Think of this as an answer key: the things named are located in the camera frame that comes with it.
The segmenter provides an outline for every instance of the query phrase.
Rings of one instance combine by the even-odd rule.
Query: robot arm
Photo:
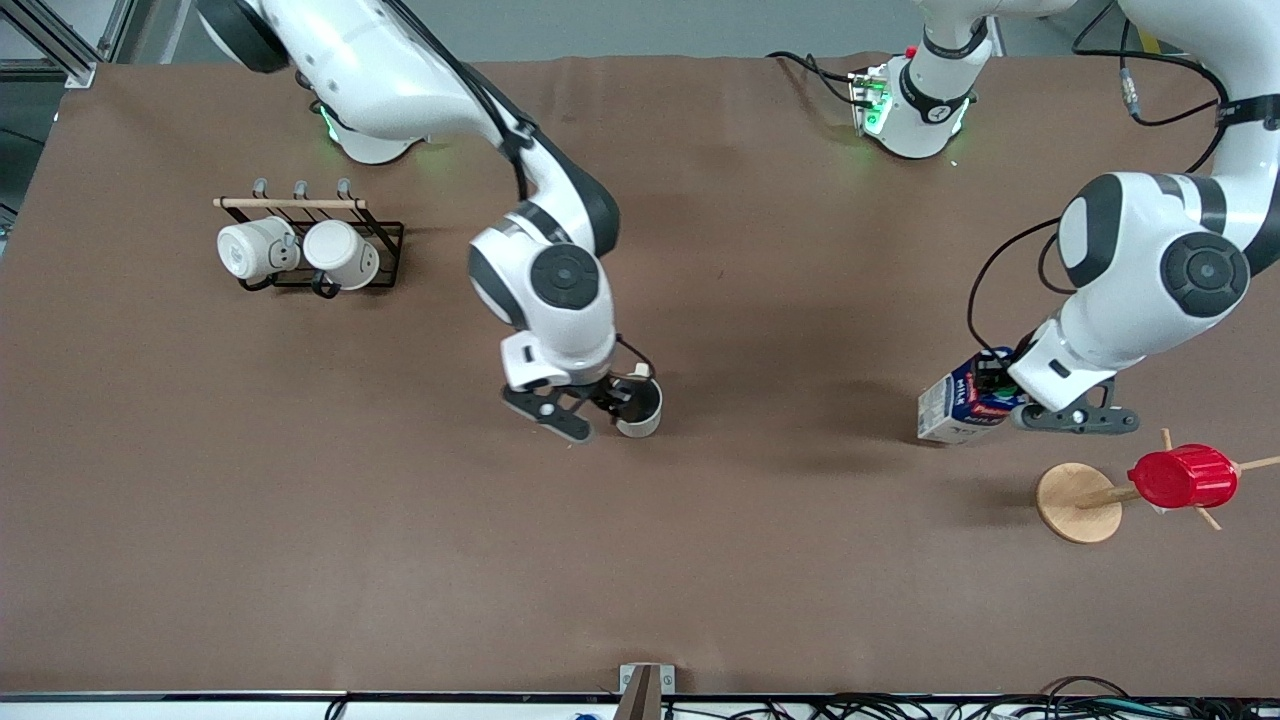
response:
[[[511,100],[399,0],[200,0],[197,8],[215,42],[250,69],[275,72],[292,60],[353,160],[390,161],[430,133],[480,135],[507,156],[521,202],[471,241],[468,256],[480,299],[517,331],[502,343],[504,400],[576,442],[591,437],[577,415],[588,400],[623,434],[657,429],[662,397],[648,364],[634,375],[609,373],[617,333],[599,259],[617,242],[618,206]],[[562,396],[577,402],[562,407]]]
[[[1280,258],[1280,13],[1267,0],[1120,5],[1219,78],[1226,129],[1211,177],[1111,173],[1068,205],[1059,251],[1078,290],[1009,368],[1034,401],[1015,415],[1023,427],[1120,432],[1061,411],[1084,407],[1080,397],[1119,370],[1216,325],[1251,277]]]
[[[899,55],[855,78],[859,133],[902,158],[938,154],[960,123],[973,83],[992,53],[988,15],[1039,17],[1075,0],[913,0],[924,14],[924,38],[914,55]]]

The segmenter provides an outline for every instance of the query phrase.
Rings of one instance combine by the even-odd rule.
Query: red plastic cup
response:
[[[1129,479],[1156,507],[1217,507],[1240,482],[1231,460],[1207,445],[1183,445],[1144,455]]]

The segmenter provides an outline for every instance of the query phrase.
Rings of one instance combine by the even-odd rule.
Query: white mug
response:
[[[218,256],[237,278],[260,279],[298,266],[302,251],[296,237],[289,223],[275,215],[227,225],[218,232]]]
[[[378,274],[378,250],[356,228],[342,220],[324,220],[302,240],[307,263],[324,270],[325,279],[340,290],[360,290]]]

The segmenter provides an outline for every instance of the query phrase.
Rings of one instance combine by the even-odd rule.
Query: black metal rack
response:
[[[378,249],[378,274],[365,287],[396,287],[396,279],[399,277],[401,254],[404,246],[404,223],[383,222],[375,218],[372,211],[369,210],[369,202],[351,195],[351,181],[347,178],[338,181],[337,197],[333,200],[311,200],[307,197],[307,183],[305,181],[298,181],[293,186],[292,199],[273,200],[266,195],[266,181],[259,178],[253,182],[251,197],[215,197],[214,206],[225,210],[237,223],[252,222],[252,218],[244,210],[264,210],[266,215],[274,215],[289,223],[289,227],[293,228],[297,236],[298,243],[302,242],[307,231],[319,223],[325,220],[347,222],[365,240],[372,241],[378,238],[379,241],[374,243],[374,247]],[[330,211],[346,213],[351,215],[352,220],[347,220],[343,217],[334,218],[329,214]],[[298,213],[306,215],[306,219],[296,217]],[[312,268],[307,264],[305,256],[293,270],[271,273],[255,283],[243,279],[238,282],[241,287],[250,292],[257,292],[269,287],[283,287],[311,288],[312,292],[325,300],[332,300],[338,295],[335,287],[325,284],[324,270]]]

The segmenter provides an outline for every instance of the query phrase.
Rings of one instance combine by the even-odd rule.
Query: brown table surface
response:
[[[1221,533],[1134,506],[1079,547],[1030,505],[1062,461],[1121,479],[1162,425],[1280,451],[1275,277],[1121,375],[1138,433],[910,442],[916,395],[974,351],[987,254],[1101,172],[1183,169],[1208,118],[1143,129],[1111,61],[1002,59],[910,163],[772,60],[485,70],[618,197],[605,266],[659,434],[568,447],[498,401],[508,331],[466,242],[515,191],[479,140],[365,168],[292,73],[105,67],[0,261],[0,687],[594,691],[662,660],[696,692],[1280,693],[1280,473],[1247,477]],[[1151,117],[1203,99],[1139,79]],[[352,178],[412,228],[402,284],[241,291],[210,199],[260,176]],[[1059,302],[1039,245],[989,278],[991,338]]]

